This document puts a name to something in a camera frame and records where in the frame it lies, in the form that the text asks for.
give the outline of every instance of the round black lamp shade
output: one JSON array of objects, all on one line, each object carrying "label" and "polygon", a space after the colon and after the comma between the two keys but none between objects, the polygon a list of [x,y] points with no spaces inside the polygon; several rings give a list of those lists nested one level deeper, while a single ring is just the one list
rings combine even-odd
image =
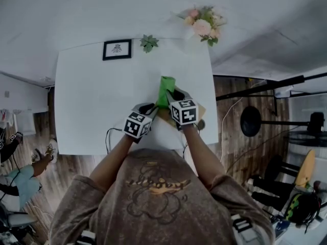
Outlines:
[{"label": "round black lamp shade", "polygon": [[261,115],[257,108],[248,106],[241,115],[241,129],[245,136],[253,137],[261,126]]}]

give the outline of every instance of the cable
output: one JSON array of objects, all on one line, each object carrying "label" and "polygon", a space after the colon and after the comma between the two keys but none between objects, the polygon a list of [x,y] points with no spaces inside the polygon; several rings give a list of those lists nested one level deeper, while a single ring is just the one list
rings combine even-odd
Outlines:
[{"label": "cable", "polygon": [[[260,81],[260,82],[258,82],[258,83],[255,83],[255,84],[253,84],[252,86],[251,86],[251,88],[252,87],[254,87],[255,85],[258,85],[258,84],[261,84],[261,83],[263,83],[264,81],[266,81],[266,80],[262,80],[262,81]],[[241,97],[239,100],[237,100],[237,102],[236,103],[234,103],[229,109],[228,109],[228,111],[226,112],[226,114],[225,114],[225,116],[224,116],[224,118],[223,118],[223,120],[221,121],[221,157],[220,157],[220,162],[221,162],[221,160],[222,160],[222,158],[223,158],[223,155],[224,155],[224,149],[223,149],[223,127],[224,127],[224,120],[225,120],[225,118],[226,118],[226,116],[228,115],[228,113],[229,113],[229,111],[240,101],[240,100],[242,100],[244,97]]]},{"label": "cable", "polygon": [[185,160],[185,158],[184,158],[184,153],[185,153],[185,150],[186,150],[186,147],[187,147],[187,146],[189,146],[188,143],[185,144],[185,147],[184,147],[184,150],[183,150],[183,159],[184,159],[184,160]]},{"label": "cable", "polygon": [[[119,131],[121,132],[122,129],[117,129],[117,128],[110,128],[108,131],[107,131],[107,134],[106,134],[106,148],[107,148],[107,154],[109,154],[109,152],[111,152],[111,144],[110,144],[110,130],[116,130],[116,131]],[[108,137],[108,134],[109,134],[109,138],[108,138],[108,143],[109,143],[109,149],[108,149],[108,145],[107,145],[107,137]]]},{"label": "cable", "polygon": [[285,133],[285,132],[292,131],[292,130],[294,130],[294,129],[300,127],[300,126],[296,126],[296,127],[292,128],[292,129],[284,130],[284,131],[282,131],[282,132],[276,134],[275,136],[269,138],[268,140],[265,140],[264,142],[262,142],[261,144],[259,144],[257,147],[255,147],[255,148],[253,148],[253,149],[250,149],[250,150],[248,150],[247,152],[244,152],[244,153],[241,154],[240,157],[237,158],[237,160],[236,160],[235,162],[233,162],[233,164],[228,168],[228,170],[226,171],[226,174],[227,174],[228,171],[229,171],[229,170],[230,170],[230,169],[235,165],[235,163],[237,163],[237,162],[238,162],[238,161],[239,161],[239,160],[240,160],[240,159],[241,159],[245,154],[247,154],[247,153],[249,153],[249,152],[252,152],[252,151],[255,151],[256,149],[260,148],[262,145],[264,145],[264,144],[267,143],[268,141],[270,141],[270,140],[276,138],[278,135],[280,135],[280,134],[282,134],[282,133]]},{"label": "cable", "polygon": [[[16,179],[16,177],[20,174],[20,168],[18,167],[18,165],[17,165],[17,163],[16,163],[16,160],[15,160],[15,156],[14,156],[14,154],[12,154],[12,158],[14,159],[14,162],[15,162],[15,164],[16,164],[16,166],[17,166],[18,173],[16,174],[16,176],[14,177],[14,179],[12,179],[11,183],[9,184],[9,187],[10,187],[11,184],[14,182],[14,180]],[[2,195],[2,197],[1,197],[1,199],[0,199],[0,202],[2,201],[2,199],[4,198],[5,195],[6,195],[6,193],[4,192],[4,195]]]},{"label": "cable", "polygon": [[199,135],[200,135],[200,128],[197,124],[194,124],[196,126],[196,128],[198,128],[198,131],[199,131]]},{"label": "cable", "polygon": [[32,206],[32,207],[35,207],[35,208],[38,208],[42,214],[49,215],[51,218],[53,218],[53,216],[52,216],[51,214],[48,214],[48,213],[46,213],[46,212],[43,212],[39,207],[34,206],[34,205],[32,205],[32,204],[31,204],[31,206]]}]

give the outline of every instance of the green succulent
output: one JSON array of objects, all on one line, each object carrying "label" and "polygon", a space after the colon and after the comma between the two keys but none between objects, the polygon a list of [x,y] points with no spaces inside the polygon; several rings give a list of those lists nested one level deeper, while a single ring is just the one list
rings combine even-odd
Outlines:
[{"label": "green succulent", "polygon": [[151,52],[153,47],[159,47],[157,44],[159,42],[159,40],[156,38],[153,38],[152,35],[149,35],[149,36],[143,35],[143,38],[140,41],[141,41],[140,46],[143,46],[143,51],[146,53]]}]

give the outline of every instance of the pink flower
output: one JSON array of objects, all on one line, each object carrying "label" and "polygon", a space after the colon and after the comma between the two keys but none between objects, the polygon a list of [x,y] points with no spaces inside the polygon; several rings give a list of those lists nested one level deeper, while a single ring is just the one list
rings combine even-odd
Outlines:
[{"label": "pink flower", "polygon": [[218,29],[211,29],[210,31],[210,37],[211,38],[219,38],[220,32]]},{"label": "pink flower", "polygon": [[190,11],[189,15],[190,15],[190,17],[195,18],[195,17],[197,17],[199,15],[199,11],[196,10],[196,9],[193,9],[193,10]]},{"label": "pink flower", "polygon": [[211,25],[206,20],[199,19],[193,24],[194,33],[198,35],[209,35],[211,31]]},{"label": "pink flower", "polygon": [[184,23],[185,23],[186,25],[191,26],[192,24],[194,24],[194,19],[191,18],[190,16],[188,16],[187,18],[184,19]]}]

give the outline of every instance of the black cable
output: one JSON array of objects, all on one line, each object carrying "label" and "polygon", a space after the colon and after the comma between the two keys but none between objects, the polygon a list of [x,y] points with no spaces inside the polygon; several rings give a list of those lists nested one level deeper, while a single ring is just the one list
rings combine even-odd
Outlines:
[{"label": "black cable", "polygon": [[200,135],[200,128],[197,124],[194,124],[196,126],[196,128],[198,128],[198,131],[199,131],[199,135]]},{"label": "black cable", "polygon": [[[110,128],[110,129],[107,131],[107,134],[106,134],[106,140],[105,140],[105,142],[106,142],[107,154],[109,154],[109,149],[108,149],[108,145],[107,145],[107,137],[108,137],[108,134],[109,134],[110,130],[116,130],[116,131],[119,131],[119,132],[122,131],[122,129],[117,129],[117,128]],[[108,143],[109,143],[109,147],[110,147],[110,151],[111,151],[111,146],[110,146],[110,137],[109,137],[109,139],[108,139]]]},{"label": "black cable", "polygon": [[[16,164],[16,166],[17,166],[18,173],[16,174],[16,176],[14,177],[14,179],[12,179],[11,183],[9,184],[9,187],[10,187],[11,184],[14,182],[14,180],[17,178],[17,176],[20,174],[20,168],[18,167],[18,165],[17,165],[17,163],[16,163],[16,160],[15,160],[15,156],[14,156],[14,154],[12,154],[12,158],[14,159],[14,162],[15,162],[15,164]],[[11,163],[11,167],[12,167],[12,169],[14,170],[14,167],[13,167],[13,165],[12,165],[12,162],[11,162],[10,158],[9,158],[9,161],[10,161],[10,163]],[[0,199],[0,202],[2,201],[2,199],[4,198],[5,195],[6,195],[6,193],[4,192],[4,195],[2,195],[2,197],[1,197],[1,199]]]},{"label": "black cable", "polygon": [[276,138],[276,137],[279,136],[280,134],[285,133],[285,132],[292,131],[292,130],[298,128],[298,127],[300,127],[300,126],[296,126],[296,127],[294,127],[293,129],[284,130],[284,131],[282,131],[282,132],[276,134],[275,136],[269,138],[268,140],[265,140],[264,142],[262,142],[261,144],[259,144],[257,147],[255,147],[255,148],[253,148],[253,149],[250,149],[250,150],[248,150],[247,152],[244,152],[244,153],[241,154],[240,157],[237,158],[236,161],[233,162],[233,164],[228,168],[228,170],[226,171],[226,174],[229,172],[229,170],[230,170],[231,168],[233,168],[233,166],[235,165],[235,163],[237,163],[237,162],[238,162],[238,161],[239,161],[239,160],[240,160],[240,159],[241,159],[245,154],[247,154],[247,153],[249,153],[249,152],[252,152],[252,151],[255,151],[256,149],[260,148],[262,145],[264,145],[264,144],[267,143],[268,141],[270,141],[270,140]]},{"label": "black cable", "polygon": [[185,150],[186,150],[186,147],[187,147],[187,146],[189,146],[188,143],[185,144],[185,147],[184,147],[184,150],[183,150],[183,159],[184,159],[184,160],[185,160],[185,158],[184,158],[184,153],[185,153]]}]

